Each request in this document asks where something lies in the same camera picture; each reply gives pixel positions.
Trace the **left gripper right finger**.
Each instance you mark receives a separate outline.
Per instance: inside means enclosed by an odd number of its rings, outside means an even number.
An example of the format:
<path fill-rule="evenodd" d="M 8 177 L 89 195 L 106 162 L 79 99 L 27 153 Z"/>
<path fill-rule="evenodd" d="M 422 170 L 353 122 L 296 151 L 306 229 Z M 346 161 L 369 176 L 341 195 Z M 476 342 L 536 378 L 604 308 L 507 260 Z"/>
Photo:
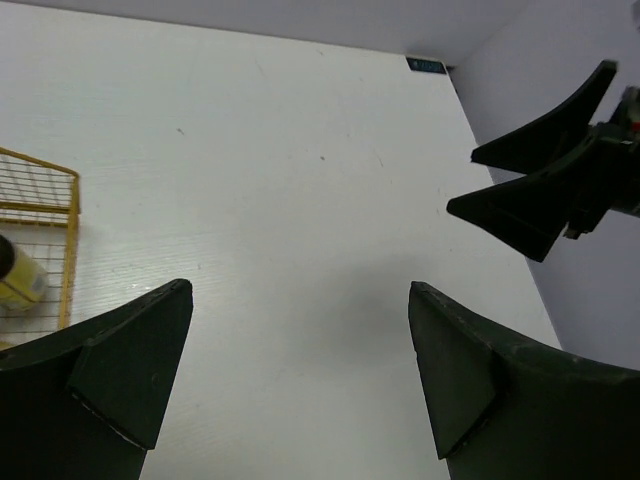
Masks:
<path fill-rule="evenodd" d="M 635 479 L 639 374 L 547 346 L 412 284 L 408 320 L 453 479 Z"/>

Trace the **small yellow bottle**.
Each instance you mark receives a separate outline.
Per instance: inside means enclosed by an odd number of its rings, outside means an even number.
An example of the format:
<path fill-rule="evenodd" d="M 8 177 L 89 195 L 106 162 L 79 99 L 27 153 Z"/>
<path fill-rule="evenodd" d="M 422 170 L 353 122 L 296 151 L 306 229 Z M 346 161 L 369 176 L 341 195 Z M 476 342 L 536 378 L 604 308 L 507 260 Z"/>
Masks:
<path fill-rule="evenodd" d="M 1 236 L 1 306 L 9 311 L 27 311 L 43 298 L 47 272 L 31 256 Z"/>

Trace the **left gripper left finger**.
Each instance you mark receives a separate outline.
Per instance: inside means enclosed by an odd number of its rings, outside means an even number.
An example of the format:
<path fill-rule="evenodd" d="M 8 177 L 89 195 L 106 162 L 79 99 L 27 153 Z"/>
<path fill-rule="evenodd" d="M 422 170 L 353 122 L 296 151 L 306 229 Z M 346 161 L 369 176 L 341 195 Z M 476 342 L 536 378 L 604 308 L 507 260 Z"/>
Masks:
<path fill-rule="evenodd" d="M 175 279 L 2 351 L 2 478 L 139 478 L 158 441 L 192 313 L 192 285 Z"/>

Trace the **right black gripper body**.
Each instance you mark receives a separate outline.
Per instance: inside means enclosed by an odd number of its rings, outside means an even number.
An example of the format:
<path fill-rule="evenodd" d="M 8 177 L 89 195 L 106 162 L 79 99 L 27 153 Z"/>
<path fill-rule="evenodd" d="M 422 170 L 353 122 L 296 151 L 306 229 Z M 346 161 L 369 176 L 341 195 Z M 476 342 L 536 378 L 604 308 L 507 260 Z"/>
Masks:
<path fill-rule="evenodd" d="M 587 177 L 564 236 L 592 232 L 614 210 L 639 215 L 639 89 L 627 87 L 606 122 L 591 130 Z"/>

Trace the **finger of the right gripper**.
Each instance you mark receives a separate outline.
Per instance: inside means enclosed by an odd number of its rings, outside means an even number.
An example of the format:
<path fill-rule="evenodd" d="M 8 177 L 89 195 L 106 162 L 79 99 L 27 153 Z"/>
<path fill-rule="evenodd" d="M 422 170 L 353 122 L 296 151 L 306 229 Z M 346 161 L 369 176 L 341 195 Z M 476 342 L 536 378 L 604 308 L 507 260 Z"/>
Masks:
<path fill-rule="evenodd" d="M 589 122 L 618 69 L 603 60 L 565 101 L 545 115 L 473 150 L 471 161 L 528 175 L 562 157 L 589 131 Z"/>
<path fill-rule="evenodd" d="M 515 180 L 456 197 L 446 210 L 541 262 L 560 235 L 577 239 L 600 221 L 593 192 L 599 166 L 598 149 L 577 149 Z"/>

